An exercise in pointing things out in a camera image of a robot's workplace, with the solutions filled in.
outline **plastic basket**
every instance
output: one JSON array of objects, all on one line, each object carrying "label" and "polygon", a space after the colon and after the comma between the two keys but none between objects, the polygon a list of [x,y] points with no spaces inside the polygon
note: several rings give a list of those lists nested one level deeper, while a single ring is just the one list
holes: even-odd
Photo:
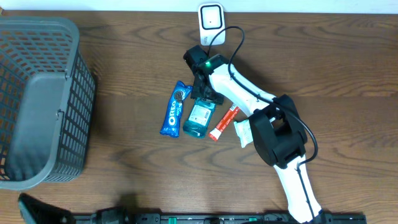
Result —
[{"label": "plastic basket", "polygon": [[64,18],[0,17],[0,189],[83,169],[95,81]]}]

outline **teal bottle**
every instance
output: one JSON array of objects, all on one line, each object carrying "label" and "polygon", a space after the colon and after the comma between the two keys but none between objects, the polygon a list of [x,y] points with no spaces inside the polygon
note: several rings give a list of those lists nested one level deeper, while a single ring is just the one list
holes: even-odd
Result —
[{"label": "teal bottle", "polygon": [[216,105],[214,103],[197,98],[191,114],[184,123],[182,129],[185,133],[195,138],[204,138],[206,136],[207,126],[215,110]]}]

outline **brown table surface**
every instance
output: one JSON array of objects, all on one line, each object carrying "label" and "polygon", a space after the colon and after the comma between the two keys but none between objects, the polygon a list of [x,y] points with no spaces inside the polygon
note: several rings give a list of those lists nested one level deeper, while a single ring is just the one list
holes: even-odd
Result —
[{"label": "brown table surface", "polygon": [[[135,211],[255,213],[286,210],[275,170],[244,149],[233,126],[218,142],[159,134],[177,80],[193,83],[182,55],[200,43],[196,13],[7,11],[62,16],[99,76],[88,160],[66,184],[27,191],[73,212],[117,204]],[[320,146],[308,165],[315,196],[332,212],[398,222],[398,16],[227,13],[246,30],[238,70],[263,90],[289,94]],[[215,52],[231,55],[228,32]],[[193,100],[184,103],[182,122]],[[226,113],[218,106],[209,127]],[[312,153],[312,144],[307,145]],[[0,190],[0,222],[20,223],[19,192]]]}]

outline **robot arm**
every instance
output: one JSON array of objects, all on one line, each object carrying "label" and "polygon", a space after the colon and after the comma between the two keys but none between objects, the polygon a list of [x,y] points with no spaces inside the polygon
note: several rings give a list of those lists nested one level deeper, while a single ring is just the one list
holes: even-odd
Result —
[{"label": "robot arm", "polygon": [[[307,136],[301,124],[297,124],[297,121],[288,114],[283,114],[282,111],[265,101],[258,100],[256,96],[238,85],[229,75],[228,60],[223,56],[215,55],[208,59],[197,45],[187,51],[184,59],[195,76],[192,97],[220,102],[219,94],[221,94],[229,98],[248,116],[256,151],[277,171],[289,203],[289,213],[299,223],[313,220],[313,217],[316,217],[322,209],[313,195],[305,164],[300,166],[300,170],[310,203],[307,202],[302,181],[297,172],[297,164],[305,160],[303,145],[307,142]],[[257,95],[283,105],[297,114],[294,103],[288,96],[276,98],[245,79],[233,65],[231,65],[231,71],[235,79]],[[271,122],[275,119],[283,119],[284,125],[274,129]]]}]

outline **white device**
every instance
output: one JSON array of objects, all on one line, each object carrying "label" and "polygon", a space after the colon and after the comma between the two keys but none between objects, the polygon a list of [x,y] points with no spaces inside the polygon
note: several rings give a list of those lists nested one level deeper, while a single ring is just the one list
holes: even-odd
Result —
[{"label": "white device", "polygon": [[[200,43],[209,46],[211,40],[218,32],[225,29],[224,9],[219,3],[206,3],[199,6],[199,30]],[[222,32],[213,41],[212,45],[220,45],[225,42],[225,32]]]},{"label": "white device", "polygon": [[[231,65],[231,72],[240,83],[248,87],[250,90],[256,93],[256,95],[260,95],[270,101],[273,101],[273,98],[275,98],[274,95],[262,91],[249,80],[244,78],[233,65]],[[254,113],[254,110],[261,110],[269,105],[264,101],[258,100],[255,96],[239,86],[229,75],[227,64],[221,65],[218,68],[214,69],[214,72],[209,75],[209,80],[211,83],[211,87],[214,89],[214,91],[221,93],[222,95],[230,99],[248,117]],[[297,164],[304,160],[305,156],[298,156],[287,164],[286,169],[281,169],[276,165],[274,166],[285,190],[287,201],[289,203],[289,213],[299,223],[309,222],[313,219],[310,207],[307,203],[304,189],[302,188],[299,174],[296,170]],[[315,196],[312,192],[311,183],[308,179],[305,164],[300,166],[300,170],[304,186],[307,190],[308,198],[313,209],[313,213],[315,216],[317,216],[322,208],[315,199]]]}]

